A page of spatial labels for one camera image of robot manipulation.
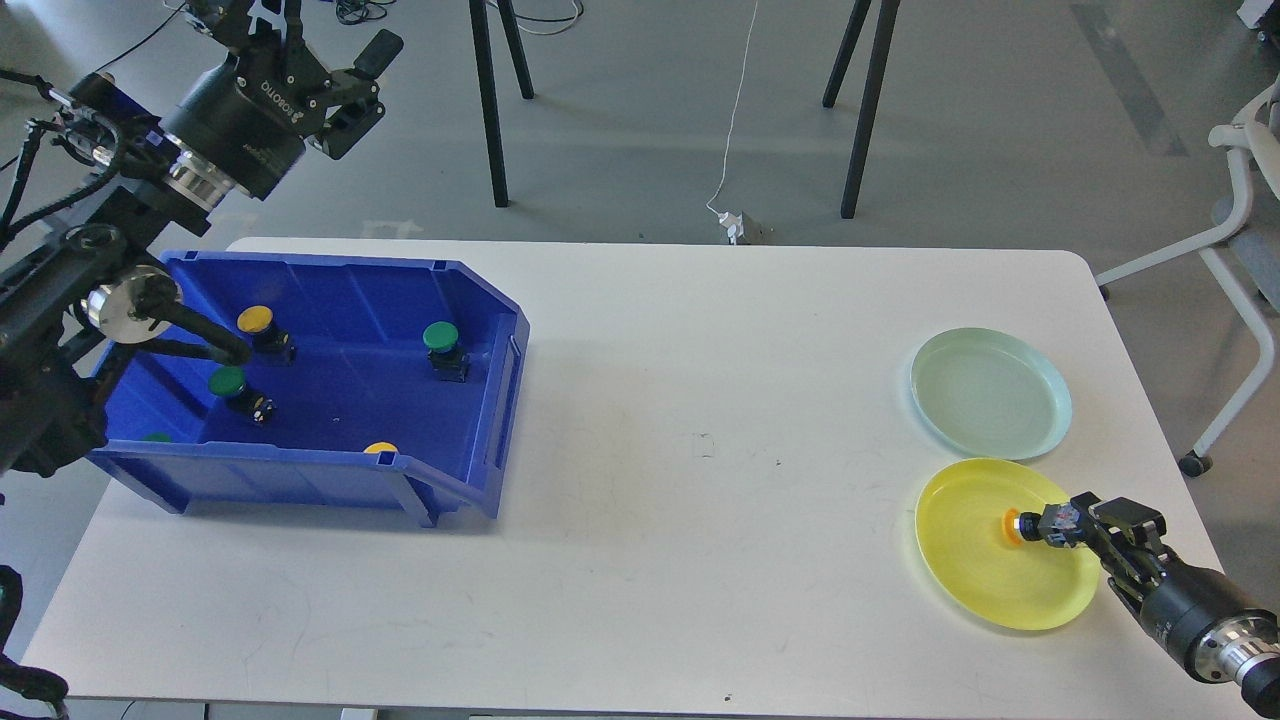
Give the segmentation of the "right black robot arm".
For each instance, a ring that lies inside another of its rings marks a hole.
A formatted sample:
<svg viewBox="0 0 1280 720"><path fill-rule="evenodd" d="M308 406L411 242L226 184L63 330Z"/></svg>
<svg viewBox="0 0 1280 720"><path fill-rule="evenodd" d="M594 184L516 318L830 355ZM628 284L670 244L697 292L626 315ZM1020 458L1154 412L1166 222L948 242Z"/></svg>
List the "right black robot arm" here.
<svg viewBox="0 0 1280 720"><path fill-rule="evenodd" d="M1279 715L1277 615L1222 571L1185 562L1165 543L1165 516L1129 498L1069 501L1075 533L1139 628L1193 680L1233 683L1257 715Z"/></svg>

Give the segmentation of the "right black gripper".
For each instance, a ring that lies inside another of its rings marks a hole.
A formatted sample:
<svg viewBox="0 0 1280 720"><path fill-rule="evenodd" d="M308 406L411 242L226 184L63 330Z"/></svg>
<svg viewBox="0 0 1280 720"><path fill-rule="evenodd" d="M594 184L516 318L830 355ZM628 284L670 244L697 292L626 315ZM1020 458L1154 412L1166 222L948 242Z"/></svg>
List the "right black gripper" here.
<svg viewBox="0 0 1280 720"><path fill-rule="evenodd" d="M1183 562L1164 515L1134 500L1070 498L1070 548L1092 551L1140 629L1193 680L1277 685L1277 615L1221 571Z"/></svg>

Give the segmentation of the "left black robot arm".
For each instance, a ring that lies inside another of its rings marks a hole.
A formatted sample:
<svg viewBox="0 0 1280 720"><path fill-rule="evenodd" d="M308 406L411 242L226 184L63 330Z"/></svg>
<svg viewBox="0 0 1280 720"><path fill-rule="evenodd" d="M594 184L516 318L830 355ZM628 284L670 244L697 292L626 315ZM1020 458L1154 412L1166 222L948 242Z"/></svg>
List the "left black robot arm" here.
<svg viewBox="0 0 1280 720"><path fill-rule="evenodd" d="M108 401L140 355L250 361L233 331L187 306L150 252L169 225L209 231L234 191L266 199L307 146L343 158L385 114L380 78L402 51L380 29L347 68L305 41L297 1L180 1L227 50L168 117L104 70L60 91L4 70L58 105L33 118L3 205L3 245L47 222L3 272L3 470L52 477L108 443Z"/></svg>

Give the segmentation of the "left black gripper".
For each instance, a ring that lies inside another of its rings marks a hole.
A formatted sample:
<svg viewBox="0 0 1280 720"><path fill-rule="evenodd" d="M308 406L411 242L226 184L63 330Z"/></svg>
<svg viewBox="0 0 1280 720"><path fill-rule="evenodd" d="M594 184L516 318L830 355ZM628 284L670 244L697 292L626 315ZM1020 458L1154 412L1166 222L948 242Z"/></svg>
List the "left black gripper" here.
<svg viewBox="0 0 1280 720"><path fill-rule="evenodd" d="M266 199L305 151L339 160L385 115L380 76L404 41L379 29L351 68L305 54L301 1L188 1L188 22L227 49L163 128L253 199Z"/></svg>

